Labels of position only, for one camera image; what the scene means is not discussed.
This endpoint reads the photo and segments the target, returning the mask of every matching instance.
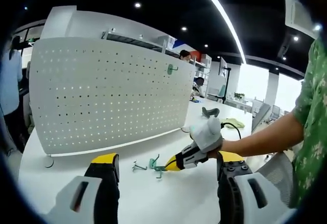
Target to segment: white pegboard panel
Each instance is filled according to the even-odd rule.
[[[178,68],[171,75],[169,64]],[[194,71],[174,57],[121,42],[37,41],[30,97],[45,153],[123,145],[182,127]]]

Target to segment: black ceiling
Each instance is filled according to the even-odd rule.
[[[313,39],[285,26],[285,0],[219,1],[233,23],[246,55],[277,61],[305,72]],[[141,2],[142,8],[134,8],[135,2]],[[19,25],[45,19],[53,6],[77,5],[78,10],[114,14],[152,26],[214,59],[220,52],[239,53],[226,23],[210,0],[25,0],[24,5],[29,9],[24,11]],[[188,31],[182,32],[182,26]],[[278,52],[284,40],[293,34],[300,36],[300,41],[290,42],[287,60],[283,61]],[[240,58],[224,58],[230,63],[241,63]],[[275,65],[248,61],[275,69]],[[299,78],[283,68],[279,71]]]

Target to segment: led light strip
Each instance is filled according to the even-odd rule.
[[[220,2],[218,0],[211,0],[214,5],[216,6],[216,8],[218,9],[218,11],[220,12],[221,16],[223,16],[227,26],[229,27],[229,30],[231,32],[231,34],[233,35],[234,37],[234,40],[236,42],[236,45],[237,47],[239,48],[239,51],[240,51],[240,54],[241,54],[241,57],[242,57],[242,60],[243,60],[243,63],[246,64],[246,60],[245,60],[245,55],[244,55],[244,52],[243,52],[243,49],[242,49],[242,46],[241,46],[241,42],[239,40],[239,37],[237,36],[236,34],[236,31],[227,15],[227,13],[225,12],[223,6],[220,4]]]

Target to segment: green floral shirt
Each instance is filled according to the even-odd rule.
[[[327,55],[319,39],[310,48],[306,76],[293,114],[304,128],[303,147],[293,162],[299,204],[318,176],[327,152]]]

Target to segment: person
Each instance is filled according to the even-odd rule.
[[[280,152],[299,144],[303,146],[293,161],[299,205],[320,173],[327,154],[327,37],[313,42],[309,64],[296,106],[292,112],[267,128],[238,141],[223,141],[221,150],[241,156]],[[208,154],[215,158],[216,151]]]
[[[202,77],[196,77],[194,78],[193,82],[193,96],[200,96],[201,98],[204,98],[202,86],[204,84],[204,79]]]
[[[18,82],[22,79],[21,55],[17,51],[20,37],[16,36],[12,42],[7,41],[1,59],[0,73],[0,106],[4,115],[8,132],[20,152],[24,151],[22,133],[20,129],[19,90]]]
[[[191,59],[191,53],[189,51],[182,50],[179,53],[179,59],[186,61],[188,63]]]

